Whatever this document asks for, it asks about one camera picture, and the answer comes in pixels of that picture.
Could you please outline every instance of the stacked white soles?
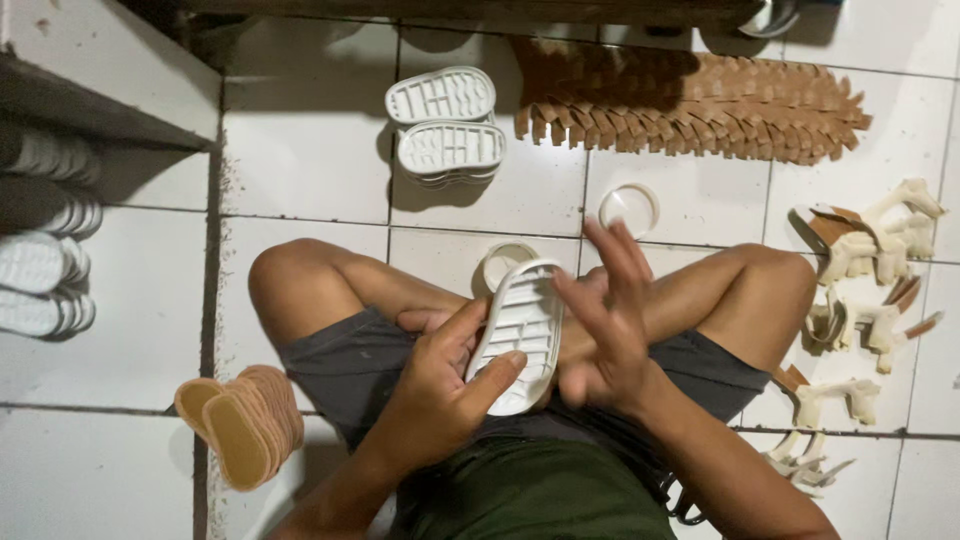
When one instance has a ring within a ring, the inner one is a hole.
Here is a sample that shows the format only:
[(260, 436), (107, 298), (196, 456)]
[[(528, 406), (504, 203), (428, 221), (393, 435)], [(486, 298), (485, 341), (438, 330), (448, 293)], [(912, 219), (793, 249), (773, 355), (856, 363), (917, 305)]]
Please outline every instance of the stacked white soles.
[(550, 386), (564, 321), (564, 302), (550, 285), (558, 267), (557, 261), (545, 258), (524, 262), (496, 289), (487, 329), (470, 359), (465, 380), (472, 380), (491, 360), (510, 351), (525, 353), (527, 365), (493, 403), (490, 415), (526, 412)]
[(7, 172), (84, 185), (100, 179), (100, 158), (82, 138), (13, 124), (2, 128), (13, 132), (14, 137), (19, 135), (19, 154)]
[(84, 331), (96, 317), (96, 306), (81, 292), (62, 289), (35, 296), (0, 289), (0, 330), (31, 337), (53, 337)]
[(486, 73), (460, 65), (400, 81), (387, 90), (385, 101), (397, 124), (480, 120), (493, 110), (496, 90)]
[(47, 233), (0, 236), (0, 286), (32, 294), (52, 291), (61, 282), (77, 282), (90, 271), (90, 257), (70, 237)]
[(48, 233), (89, 234), (104, 219), (93, 195), (40, 178), (0, 178), (0, 225)]
[(506, 148), (492, 123), (495, 102), (490, 77), (470, 66), (391, 86), (387, 112), (400, 125), (397, 158), (407, 178), (425, 189), (492, 180)]

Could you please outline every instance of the beige leather scrap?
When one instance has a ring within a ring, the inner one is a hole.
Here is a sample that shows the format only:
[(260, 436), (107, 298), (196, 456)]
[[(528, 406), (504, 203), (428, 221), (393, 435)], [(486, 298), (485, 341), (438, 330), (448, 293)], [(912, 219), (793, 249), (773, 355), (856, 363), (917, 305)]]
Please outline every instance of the beige leather scrap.
[(823, 66), (510, 36), (516, 137), (570, 148), (706, 152), (812, 165), (856, 148), (863, 94)]

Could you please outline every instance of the knee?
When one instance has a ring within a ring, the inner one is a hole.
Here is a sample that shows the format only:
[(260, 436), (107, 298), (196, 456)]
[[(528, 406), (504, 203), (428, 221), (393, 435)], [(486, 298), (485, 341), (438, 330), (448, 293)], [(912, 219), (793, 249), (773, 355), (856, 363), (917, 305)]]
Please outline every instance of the knee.
[(783, 300), (813, 302), (817, 273), (804, 256), (760, 244), (741, 244), (733, 249), (746, 259), (745, 268), (775, 286), (784, 295)]
[(298, 238), (267, 248), (253, 260), (250, 287), (257, 288), (271, 280), (286, 280), (309, 268), (312, 272), (332, 269), (337, 246), (315, 238)]

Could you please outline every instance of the dark green shirt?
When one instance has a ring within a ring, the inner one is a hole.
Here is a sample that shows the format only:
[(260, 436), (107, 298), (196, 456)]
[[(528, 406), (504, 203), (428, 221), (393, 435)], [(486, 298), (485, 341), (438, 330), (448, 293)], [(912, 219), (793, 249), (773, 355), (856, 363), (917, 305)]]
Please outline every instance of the dark green shirt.
[(634, 474), (579, 442), (484, 439), (405, 482), (397, 502), (401, 535), (423, 540), (675, 538)]

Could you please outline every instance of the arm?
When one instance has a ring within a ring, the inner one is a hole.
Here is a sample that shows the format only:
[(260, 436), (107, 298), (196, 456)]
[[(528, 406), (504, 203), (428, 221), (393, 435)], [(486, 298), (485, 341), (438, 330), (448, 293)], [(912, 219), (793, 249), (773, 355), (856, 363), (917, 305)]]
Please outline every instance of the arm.
[(526, 355), (513, 351), (464, 383), (490, 300), (468, 303), (417, 340), (390, 401), (356, 452), (294, 508), (271, 540), (363, 538), (404, 478), (443, 461), (469, 440), (526, 365)]
[(612, 307), (558, 273), (554, 286), (601, 355), (566, 366), (560, 388), (572, 405), (611, 405), (642, 424), (710, 522), (730, 538), (837, 538), (819, 507), (749, 444), (700, 408), (647, 357), (643, 306), (650, 272), (622, 223), (585, 226), (610, 273)]
[(660, 443), (680, 483), (728, 538), (839, 538), (827, 516), (650, 362), (624, 412)]

